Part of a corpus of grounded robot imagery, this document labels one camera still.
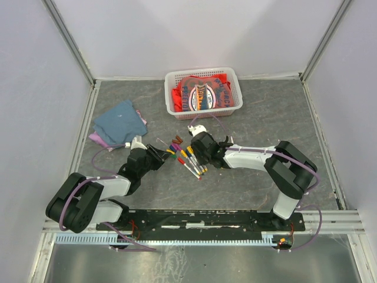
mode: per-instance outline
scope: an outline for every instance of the white cable tray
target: white cable tray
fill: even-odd
[[[273,235],[262,235],[262,240],[227,240],[227,241],[137,241],[142,245],[152,246],[276,246],[272,242]],[[57,244],[70,245],[127,245],[119,242],[117,234],[101,233],[58,233]]]

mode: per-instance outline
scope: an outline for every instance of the cable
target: cable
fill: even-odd
[[[63,210],[60,214],[60,218],[59,218],[59,228],[60,230],[62,231],[67,231],[68,229],[66,227],[63,226],[63,219],[65,217],[65,213],[67,212],[67,208],[68,206],[70,205],[73,197],[75,196],[75,194],[87,183],[89,182],[92,182],[92,181],[96,181],[96,180],[111,180],[111,179],[116,179],[117,177],[116,176],[105,176],[105,177],[94,177],[94,178],[89,178],[89,179],[86,179],[84,180],[83,182],[81,182],[80,184],[78,184],[78,186],[72,191],[72,193],[70,194],[70,196],[68,197],[64,207],[63,207]],[[134,242],[133,240],[131,240],[130,238],[124,236],[119,230],[117,230],[115,227],[113,227],[110,223],[108,222],[103,222],[104,225],[108,226],[109,228],[111,228],[112,230],[114,230],[118,235],[120,235],[123,239],[125,239],[127,242],[130,242],[130,243],[133,243],[134,245],[136,246],[139,246],[141,247],[142,249],[129,249],[129,250],[126,250],[126,251],[130,251],[130,252],[149,252],[149,251],[155,251],[156,249],[154,248],[149,248],[147,246],[144,246],[144,245],[140,245],[139,243],[136,243]]]
[[[110,147],[116,147],[116,148],[119,148],[119,147],[124,147],[125,145],[124,144],[115,144],[113,146],[107,146],[107,147],[104,147],[103,149],[101,149],[100,151],[98,151],[95,155],[93,155],[92,157],[92,160],[91,160],[91,163],[93,165],[93,167],[95,169],[97,169],[98,171],[102,171],[102,172],[106,172],[106,173],[110,173],[112,175],[117,175],[118,173],[117,172],[114,172],[114,171],[111,171],[111,170],[107,170],[107,169],[103,169],[103,168],[99,168],[97,167],[95,164],[94,164],[94,159],[97,157],[97,155],[99,155],[99,153],[101,153],[103,150],[105,149],[108,149]]]
[[[317,237],[318,237],[318,234],[319,234],[319,231],[322,227],[322,211],[320,211],[319,207],[317,205],[307,205],[305,206],[304,208],[301,208],[301,209],[298,209],[298,211],[302,211],[302,210],[306,210],[307,208],[315,208],[316,210],[318,210],[318,213],[319,213],[319,224],[318,224],[318,228],[317,228],[317,231],[316,233],[314,234],[314,236],[306,243],[304,243],[302,246],[298,246],[297,248],[291,248],[289,250],[281,250],[281,251],[285,251],[285,252],[290,252],[290,251],[298,251],[299,249],[302,249],[308,245],[310,245]]]
[[[60,218],[59,218],[59,228],[62,231],[67,231],[68,229],[63,226],[63,220],[65,217],[65,213],[67,212],[67,208],[70,205],[73,197],[76,195],[76,193],[87,183],[92,182],[92,181],[97,181],[97,180],[111,180],[117,178],[116,176],[105,176],[105,177],[94,177],[94,178],[89,178],[86,179],[85,181],[82,181],[78,186],[72,191],[70,196],[68,197],[67,201],[64,204],[63,210],[61,211]]]
[[[194,119],[192,119],[192,121],[190,122],[190,124],[188,126],[191,127],[193,125],[193,123],[196,121],[196,119],[200,118],[203,115],[210,115],[213,118],[215,118],[219,122],[219,125],[223,128],[225,135],[230,136],[233,139],[232,135],[229,132],[229,129],[227,127],[225,127],[224,124],[219,120],[219,118],[217,118],[212,113],[201,113],[201,114],[197,115]]]
[[[124,252],[154,252],[154,251],[156,251],[156,249],[154,249],[154,248],[150,248],[149,246],[140,245],[139,243],[133,241],[132,239],[124,236],[117,228],[112,226],[112,224],[110,224],[108,222],[103,222],[103,224],[106,225],[107,227],[109,227],[111,230],[113,230],[115,233],[117,233],[119,236],[121,236],[127,242],[132,243],[135,246],[138,246],[138,247],[141,248],[141,249],[119,249],[119,250],[116,250],[116,248],[112,247],[112,249],[114,249],[116,251],[124,251]]]
[[[310,168],[309,166],[306,166],[305,164],[301,163],[300,161],[288,156],[288,155],[285,155],[284,153],[281,153],[281,152],[276,152],[274,150],[264,150],[264,149],[245,149],[245,148],[242,148],[242,149],[235,149],[235,148],[231,148],[231,147],[227,147],[226,148],[227,150],[232,150],[234,152],[238,152],[238,151],[242,151],[242,152],[259,152],[259,153],[269,153],[269,154],[275,154],[277,156],[280,156],[298,166],[300,166],[301,168],[305,169],[306,171],[308,171],[310,174],[312,174],[315,178],[316,178],[316,182],[311,185],[310,187],[308,187],[308,189],[306,190],[306,193],[309,193],[312,189],[314,189],[320,182],[320,176],[317,174],[317,172],[315,172],[312,168]],[[300,207],[300,204],[302,202],[303,198],[301,198],[301,200],[298,202],[297,204],[297,207],[299,208]]]

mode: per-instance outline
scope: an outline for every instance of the blue cloth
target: blue cloth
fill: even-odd
[[[109,145],[125,144],[147,133],[147,127],[126,100],[94,120],[93,129]]]

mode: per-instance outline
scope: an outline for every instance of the gray floor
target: gray floor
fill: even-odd
[[[233,132],[234,142],[244,146],[271,146],[288,140],[309,156],[319,168],[322,182],[305,198],[304,204],[315,203],[322,209],[337,209],[329,177],[316,137],[313,121],[299,80],[241,80],[243,107],[222,122]],[[166,111],[163,81],[103,81],[93,118],[130,99],[148,121],[143,143],[166,149],[176,134],[190,144],[187,125]],[[221,127],[213,119],[200,119],[217,141],[224,139]],[[94,170],[90,160],[100,146],[85,142],[79,172],[103,176]],[[97,166],[118,170],[127,161],[129,149],[103,153]],[[198,181],[173,159],[156,172],[149,172],[133,195],[120,198],[131,208],[139,209],[271,209],[278,189],[267,173],[250,169],[215,169],[209,167]]]
[[[309,236],[295,236],[298,245]],[[358,283],[346,235],[319,236],[301,251],[256,246],[156,246],[115,252],[107,246],[55,245],[45,283]]]

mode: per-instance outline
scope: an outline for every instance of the red cloth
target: red cloth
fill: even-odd
[[[178,86],[172,89],[171,95],[175,112],[234,106],[230,82],[227,81],[226,74],[211,77],[191,75],[183,78]]]

